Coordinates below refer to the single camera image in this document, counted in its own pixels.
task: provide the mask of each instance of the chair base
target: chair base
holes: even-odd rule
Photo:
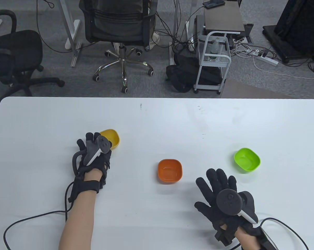
[[[121,64],[121,68],[122,68],[122,89],[121,89],[121,92],[122,93],[127,93],[128,92],[128,79],[127,79],[127,68],[126,68],[126,65],[127,63],[133,63],[133,64],[140,64],[140,65],[144,65],[145,67],[148,68],[148,71],[147,71],[147,74],[149,76],[153,76],[153,68],[152,66],[147,63],[147,62],[143,62],[143,61],[133,61],[133,60],[129,60],[128,58],[130,57],[130,55],[135,52],[138,56],[140,56],[142,54],[142,51],[137,49],[137,48],[132,48],[127,54],[126,54],[126,51],[127,51],[127,48],[121,43],[120,44],[120,48],[119,48],[119,54],[117,53],[114,53],[113,51],[110,51],[110,50],[106,50],[105,52],[105,55],[107,57],[109,56],[114,56],[117,58],[117,60],[113,61],[113,62],[110,62],[110,63],[106,63],[102,66],[100,66],[95,74],[93,75],[93,80],[94,81],[99,81],[99,73],[108,68],[108,67],[111,67],[113,65],[116,65],[118,63]]]
[[[40,65],[37,70],[42,71],[44,68]],[[0,96],[0,102],[10,96],[13,95],[14,93],[23,90],[26,94],[26,96],[32,96],[32,93],[29,89],[30,86],[36,85],[36,84],[41,84],[41,83],[56,83],[59,87],[64,87],[65,82],[60,80],[57,77],[48,77],[48,78],[33,78],[31,79],[30,77],[33,74],[33,71],[28,71],[26,74],[17,74],[14,75],[15,81],[13,83],[9,84],[9,89],[2,95]]]

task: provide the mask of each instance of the black office chair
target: black office chair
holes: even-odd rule
[[[99,4],[109,5],[110,0],[98,0]],[[108,10],[103,11],[97,9],[95,0],[80,0],[79,8],[84,13],[85,18],[85,36],[86,39],[90,42],[106,41],[120,43],[119,54],[116,54],[110,50],[105,52],[106,56],[115,56],[116,61],[111,63],[106,63],[100,66],[95,74],[93,75],[93,80],[99,80],[99,73],[110,66],[113,66],[117,63],[121,64],[122,67],[122,83],[123,87],[121,91],[127,93],[127,63],[136,63],[142,64],[149,68],[147,74],[149,76],[153,75],[153,68],[147,62],[133,61],[129,60],[129,56],[135,52],[137,55],[141,55],[141,50],[137,48],[132,48],[126,54],[125,45],[134,45],[134,46],[148,46],[150,37],[151,37],[151,24],[154,24],[155,14],[157,11],[158,0],[141,0],[142,11],[136,13],[127,13],[125,10],[131,4],[130,0],[122,1],[125,2],[121,6],[123,11]]]
[[[0,36],[0,81],[9,85],[9,89],[0,97],[0,102],[19,90],[32,96],[30,86],[39,83],[56,83],[64,86],[58,78],[31,79],[34,70],[42,71],[42,41],[33,30],[16,32],[17,18],[10,10],[0,10],[0,16],[7,15],[12,20],[11,33]]]

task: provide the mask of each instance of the chair seat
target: chair seat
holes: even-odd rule
[[[0,36],[0,49],[9,49],[14,55],[14,72],[34,70],[42,62],[42,41],[33,30]]]

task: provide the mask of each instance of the backpack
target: backpack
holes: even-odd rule
[[[199,60],[196,57],[186,57],[175,54],[176,65],[166,67],[166,75],[173,87],[181,93],[190,91],[199,73]],[[220,68],[202,67],[199,79],[200,85],[219,85],[222,81]]]

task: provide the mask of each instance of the hand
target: hand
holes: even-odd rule
[[[98,136],[100,136],[100,133],[98,132],[95,132],[94,135],[92,133],[87,133],[86,141],[92,141],[93,143],[95,143]],[[101,153],[100,156],[96,157],[95,160],[89,166],[84,166],[83,162],[87,154],[87,151],[86,151],[87,148],[82,139],[77,140],[77,145],[79,146],[79,150],[83,152],[83,154],[82,154],[81,161],[79,162],[78,169],[76,165],[73,166],[74,171],[76,168],[75,174],[84,177],[86,174],[88,174],[89,172],[93,170],[93,174],[88,174],[88,178],[96,178],[100,176],[99,181],[101,182],[100,186],[102,188],[102,186],[106,183],[107,170],[110,168],[109,161],[110,161],[110,156],[112,155],[112,151],[109,150],[108,153],[106,154]]]
[[[207,170],[206,174],[212,190],[202,177],[196,179],[196,184],[210,207],[203,202],[196,202],[194,206],[212,222],[214,229],[217,230],[215,237],[222,241],[224,245],[229,245],[238,227],[246,223],[246,220],[238,215],[230,216],[223,213],[216,204],[216,197],[223,189],[237,191],[237,181],[232,175],[227,178],[225,172],[221,169],[215,171],[211,168]]]

